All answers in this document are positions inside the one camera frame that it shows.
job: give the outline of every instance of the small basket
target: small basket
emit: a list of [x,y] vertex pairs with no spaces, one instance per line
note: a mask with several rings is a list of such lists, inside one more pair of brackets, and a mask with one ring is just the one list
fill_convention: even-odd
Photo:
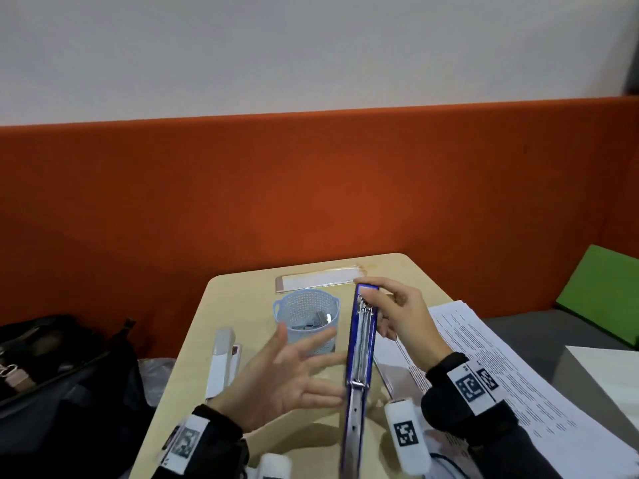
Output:
[[[331,322],[311,330],[293,330],[293,326],[312,325],[318,312],[331,315]],[[339,299],[319,289],[301,289],[291,292],[273,303],[273,316],[277,322],[283,321],[288,329],[288,342],[295,343],[308,338],[318,331],[337,327]],[[335,350],[335,338],[317,348],[311,354],[331,353]]]

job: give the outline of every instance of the left hand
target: left hand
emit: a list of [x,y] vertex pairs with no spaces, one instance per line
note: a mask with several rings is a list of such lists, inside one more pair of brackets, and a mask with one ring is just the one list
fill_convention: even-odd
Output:
[[338,408],[346,387],[314,378],[327,367],[346,362],[346,353],[308,356],[335,336],[329,328],[287,345],[287,330],[278,323],[275,334],[221,394],[207,404],[233,420],[244,433],[299,408]]

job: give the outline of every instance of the white wall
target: white wall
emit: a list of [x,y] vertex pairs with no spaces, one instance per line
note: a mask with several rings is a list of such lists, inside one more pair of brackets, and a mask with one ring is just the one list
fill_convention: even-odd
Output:
[[619,94],[639,0],[0,0],[0,124]]

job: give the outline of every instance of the green board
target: green board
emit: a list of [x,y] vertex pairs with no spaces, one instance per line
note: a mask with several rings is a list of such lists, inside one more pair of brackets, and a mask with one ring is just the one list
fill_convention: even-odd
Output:
[[636,346],[639,259],[591,245],[557,303]]

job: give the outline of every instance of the black cable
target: black cable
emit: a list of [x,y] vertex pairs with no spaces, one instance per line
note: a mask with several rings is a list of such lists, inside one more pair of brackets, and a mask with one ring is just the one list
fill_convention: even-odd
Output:
[[464,479],[470,479],[470,477],[468,477],[468,474],[466,474],[464,471],[461,470],[461,467],[459,467],[457,464],[455,464],[455,462],[450,459],[449,457],[446,457],[445,455],[442,454],[438,454],[436,452],[430,452],[431,457],[433,459],[442,459],[445,460],[446,462],[448,462],[450,465],[452,465],[453,467],[455,467],[455,469],[457,469],[457,472],[459,472],[459,474],[461,474],[461,476]]

